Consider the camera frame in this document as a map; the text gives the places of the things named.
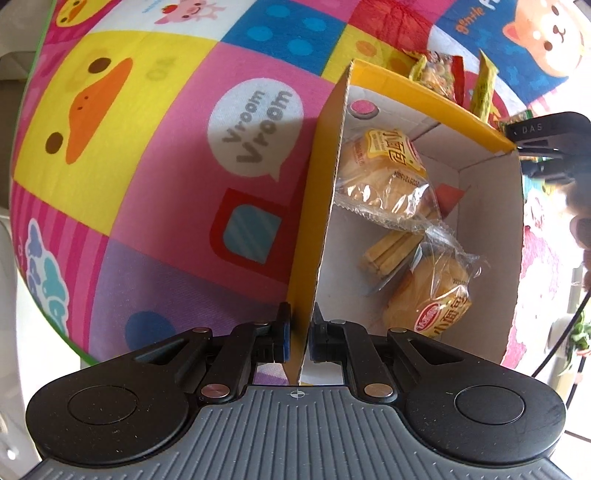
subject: cartoon pig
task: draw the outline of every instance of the cartoon pig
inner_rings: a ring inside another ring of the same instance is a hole
[[[515,21],[505,36],[526,48],[548,75],[566,77],[583,60],[591,44],[591,24],[568,0],[518,0]]]
[[[164,17],[156,20],[156,24],[161,25],[169,22],[179,23],[186,22],[194,18],[200,20],[202,18],[217,19],[216,12],[222,12],[226,7],[216,7],[216,4],[210,4],[207,0],[180,0],[178,5],[167,5],[162,9]]]

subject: blue circle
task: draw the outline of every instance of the blue circle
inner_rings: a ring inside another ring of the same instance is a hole
[[[302,40],[300,38],[295,38],[290,40],[287,44],[287,48],[290,52],[294,55],[299,55],[305,57],[306,55],[310,55],[314,51],[314,48],[307,40]]]
[[[267,8],[267,15],[277,18],[289,17],[290,9],[285,5],[271,5]]]
[[[172,324],[156,312],[136,312],[125,324],[125,342],[130,350],[159,342],[176,335]]]
[[[273,32],[269,27],[251,27],[246,34],[256,41],[267,41],[273,38]]]
[[[312,30],[312,32],[323,32],[326,30],[326,22],[321,18],[305,18],[304,25],[308,30]]]

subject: white speech bubble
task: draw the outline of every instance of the white speech bubble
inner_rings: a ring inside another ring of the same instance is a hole
[[[218,163],[241,177],[270,175],[300,135],[304,109],[293,88],[273,79],[251,79],[228,90],[213,109],[207,140]]]

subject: orange beak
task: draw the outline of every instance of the orange beak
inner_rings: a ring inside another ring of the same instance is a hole
[[[70,138],[66,150],[66,163],[72,164],[82,154],[99,128],[102,119],[123,88],[133,60],[125,59],[103,78],[82,90],[70,107]]]
[[[80,2],[74,8],[72,8],[72,10],[70,10],[70,13],[68,15],[68,22],[71,22],[72,20],[74,20],[76,18],[76,15],[78,15],[80,13],[80,10],[82,10],[85,5],[86,5],[86,0],[82,0],[82,2]]]

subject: cardboard box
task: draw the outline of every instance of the cardboard box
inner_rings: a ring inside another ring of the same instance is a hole
[[[377,116],[355,118],[351,104],[360,99],[376,105]],[[443,333],[442,341],[497,363],[505,353],[517,302],[523,240],[521,170],[515,145],[421,85],[354,60],[329,96],[314,137],[287,296],[294,313],[292,358],[285,366],[291,382],[299,378],[315,301],[325,320],[351,320],[371,333],[386,332],[381,310],[392,286],[367,295],[358,261],[387,231],[333,206],[341,144],[347,135],[384,123],[410,136],[432,183],[445,182],[467,191],[446,222],[456,230],[466,252],[483,255],[490,264],[470,284],[472,307]],[[339,369],[332,367],[307,362],[301,381],[338,381]]]

